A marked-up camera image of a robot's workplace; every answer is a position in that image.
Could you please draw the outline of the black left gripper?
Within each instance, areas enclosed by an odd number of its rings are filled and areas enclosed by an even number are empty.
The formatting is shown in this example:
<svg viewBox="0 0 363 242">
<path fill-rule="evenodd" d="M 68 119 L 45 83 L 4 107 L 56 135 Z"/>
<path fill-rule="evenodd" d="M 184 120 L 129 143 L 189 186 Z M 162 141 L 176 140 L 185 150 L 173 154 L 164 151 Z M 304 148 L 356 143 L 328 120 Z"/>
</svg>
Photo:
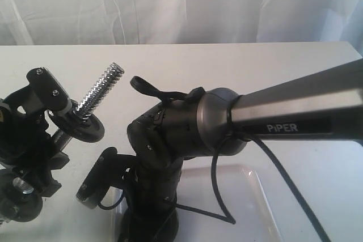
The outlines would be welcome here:
<svg viewBox="0 0 363 242">
<path fill-rule="evenodd" d="M 34 94 L 11 94 L 1 101 L 1 164 L 16 174 L 30 172 L 28 181 L 42 197 L 51 197 L 62 187 L 51 170 L 70 161 L 47 133 L 47 110 Z"/>
</svg>

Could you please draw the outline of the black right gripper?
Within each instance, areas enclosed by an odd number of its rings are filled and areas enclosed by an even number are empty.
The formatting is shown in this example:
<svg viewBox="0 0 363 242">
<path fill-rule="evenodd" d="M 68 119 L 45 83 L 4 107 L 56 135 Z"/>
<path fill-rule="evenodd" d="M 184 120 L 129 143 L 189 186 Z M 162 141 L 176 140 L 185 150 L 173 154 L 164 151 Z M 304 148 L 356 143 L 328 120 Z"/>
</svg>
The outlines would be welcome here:
<svg viewBox="0 0 363 242">
<path fill-rule="evenodd" d="M 128 208 L 138 215 L 162 215 L 176 210 L 176 189 L 180 181 L 181 165 L 162 170 L 135 166 L 129 174 L 125 189 Z"/>
</svg>

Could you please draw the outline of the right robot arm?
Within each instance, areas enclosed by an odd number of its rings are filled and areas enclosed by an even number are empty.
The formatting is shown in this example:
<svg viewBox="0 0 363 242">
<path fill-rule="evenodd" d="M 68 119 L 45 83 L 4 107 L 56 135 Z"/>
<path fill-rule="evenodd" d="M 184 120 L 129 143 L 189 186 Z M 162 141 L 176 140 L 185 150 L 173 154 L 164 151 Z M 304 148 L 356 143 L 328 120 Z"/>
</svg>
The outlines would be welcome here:
<svg viewBox="0 0 363 242">
<path fill-rule="evenodd" d="M 179 222 L 176 189 L 184 161 L 209 156 L 220 220 L 235 224 L 218 190 L 221 156 L 250 141 L 270 158 L 322 241 L 329 237 L 267 140 L 362 142 L 362 60 L 240 95 L 228 88 L 164 92 L 141 77 L 131 86 L 159 103 L 127 128 L 136 153 L 121 239 L 173 241 Z"/>
</svg>

